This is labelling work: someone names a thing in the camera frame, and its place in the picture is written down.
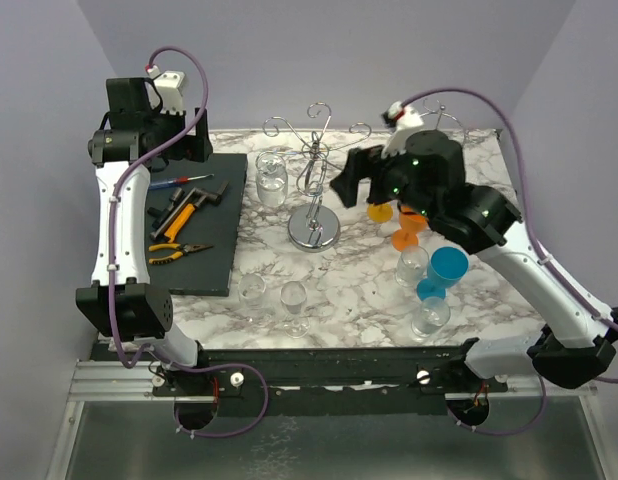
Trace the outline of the chrome swirl wine glass rack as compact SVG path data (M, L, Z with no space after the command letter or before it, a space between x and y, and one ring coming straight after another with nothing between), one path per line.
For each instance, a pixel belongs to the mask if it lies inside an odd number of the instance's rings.
M323 205L328 168L342 170L342 167L336 166L329 160L330 154L358 145L367 140L372 133L372 128L368 124L354 123L348 132L353 134L355 139L350 143L331 147L324 141L332 119L331 107L325 102L315 102L306 110L310 119L316 119L321 113L326 114L326 120L320 130L310 132L308 139L303 138L292 124L281 116L269 117L262 124L262 131L268 137L278 136L279 124L282 123L286 130L300 141L300 149L297 152L290 152L290 155L299 155L306 160L303 170L296 178L296 188L307 198L307 202L291 213L287 223L287 234L293 246L308 253L319 253L332 248L341 233L336 213Z

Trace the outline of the dark grey box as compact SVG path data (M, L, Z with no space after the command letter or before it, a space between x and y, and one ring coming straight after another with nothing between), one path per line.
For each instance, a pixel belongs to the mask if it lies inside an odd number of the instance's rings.
M204 163L174 161L162 172L153 173L157 182L175 177L192 177L183 186L209 192L223 190L219 205L206 204L197 210L178 233L182 244L205 244L208 248L162 266L150 265L151 283L173 295L227 297L238 239L248 157L244 153L213 153Z

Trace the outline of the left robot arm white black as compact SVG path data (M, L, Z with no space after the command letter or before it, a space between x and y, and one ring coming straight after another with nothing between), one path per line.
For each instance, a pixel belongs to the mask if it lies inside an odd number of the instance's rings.
M79 311L120 347L130 342L178 368L176 382L190 395L211 380L198 362L201 347L173 323L169 291L152 284L145 257L145 204L150 167L140 160L203 161L212 149L206 114L196 113L193 137L183 138L184 73L150 68L145 77L106 82L109 108L88 153L100 198L99 240L89 286L79 288Z

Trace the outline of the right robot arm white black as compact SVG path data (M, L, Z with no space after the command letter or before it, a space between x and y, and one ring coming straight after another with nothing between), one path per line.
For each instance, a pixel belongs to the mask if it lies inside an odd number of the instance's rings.
M367 201L397 201L423 215L429 228L502 275L540 314L540 333L471 342L449 367L449 379L469 392L498 375L534 375L575 389L604 374L616 355L618 307L595 299L531 240L518 208L501 192L467 182L460 143L437 130L409 135L397 153L354 148L330 182L346 208L358 185Z

